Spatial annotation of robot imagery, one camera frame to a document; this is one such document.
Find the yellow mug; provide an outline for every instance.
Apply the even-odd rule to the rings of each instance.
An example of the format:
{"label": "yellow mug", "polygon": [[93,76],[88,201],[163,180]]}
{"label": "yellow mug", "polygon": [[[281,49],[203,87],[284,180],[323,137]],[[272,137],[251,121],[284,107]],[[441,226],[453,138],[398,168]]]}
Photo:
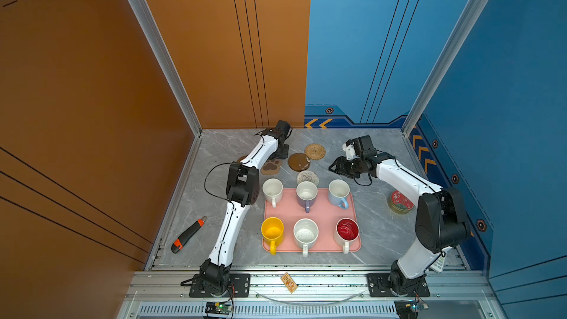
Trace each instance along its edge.
{"label": "yellow mug", "polygon": [[276,217],[267,218],[262,223],[262,237],[266,243],[270,244],[270,254],[276,254],[276,247],[284,240],[284,224],[281,219]]}

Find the robotic arm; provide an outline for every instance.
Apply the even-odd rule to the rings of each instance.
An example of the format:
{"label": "robotic arm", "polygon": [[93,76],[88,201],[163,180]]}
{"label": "robotic arm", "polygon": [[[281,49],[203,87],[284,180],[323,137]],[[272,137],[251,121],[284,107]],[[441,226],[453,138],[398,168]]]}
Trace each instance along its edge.
{"label": "robotic arm", "polygon": [[392,185],[417,206],[417,238],[406,254],[394,261],[390,272],[392,293],[411,294],[424,281],[425,270],[468,236],[462,195],[456,188],[442,188],[423,179],[399,164],[394,156],[375,149],[370,136],[348,140],[343,151],[346,157],[338,157],[330,171],[349,178],[369,173]]}
{"label": "robotic arm", "polygon": [[213,294],[226,292],[240,227],[260,193],[259,169],[268,159],[274,158],[274,154],[284,154],[285,157],[281,157],[283,159],[287,157],[288,146],[284,142],[291,135],[291,131],[292,128],[287,122],[278,121],[275,128],[266,128],[259,133],[262,139],[248,156],[241,162],[233,162],[230,165],[224,222],[214,249],[201,265],[198,275],[205,290]]}

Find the light blue mug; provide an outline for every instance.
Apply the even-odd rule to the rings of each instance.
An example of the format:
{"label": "light blue mug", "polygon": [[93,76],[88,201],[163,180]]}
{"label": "light blue mug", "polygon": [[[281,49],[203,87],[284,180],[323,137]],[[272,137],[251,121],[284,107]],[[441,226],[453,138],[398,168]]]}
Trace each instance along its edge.
{"label": "light blue mug", "polygon": [[341,207],[342,209],[349,208],[349,202],[346,197],[351,193],[349,184],[343,180],[333,180],[329,184],[329,202],[333,206]]}

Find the orange and black utility knife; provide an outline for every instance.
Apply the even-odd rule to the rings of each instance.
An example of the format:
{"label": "orange and black utility knife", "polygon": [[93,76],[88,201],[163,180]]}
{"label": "orange and black utility knife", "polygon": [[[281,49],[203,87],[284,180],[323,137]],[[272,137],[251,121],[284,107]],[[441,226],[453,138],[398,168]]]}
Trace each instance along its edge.
{"label": "orange and black utility knife", "polygon": [[191,237],[195,235],[195,233],[197,233],[199,229],[201,229],[206,220],[207,217],[197,219],[195,223],[193,223],[189,228],[182,232],[179,238],[177,238],[177,240],[174,241],[174,243],[171,245],[171,251],[176,253],[183,249],[183,246],[187,244],[189,239],[191,239]]}

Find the orange wall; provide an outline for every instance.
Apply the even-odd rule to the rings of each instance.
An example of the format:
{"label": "orange wall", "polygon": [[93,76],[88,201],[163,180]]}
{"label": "orange wall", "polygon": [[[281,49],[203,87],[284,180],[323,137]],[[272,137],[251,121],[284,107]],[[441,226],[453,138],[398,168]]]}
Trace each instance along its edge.
{"label": "orange wall", "polygon": [[303,126],[309,0],[147,0],[203,128]]}
{"label": "orange wall", "polygon": [[0,22],[2,314],[114,317],[193,135],[127,0],[18,0]]}

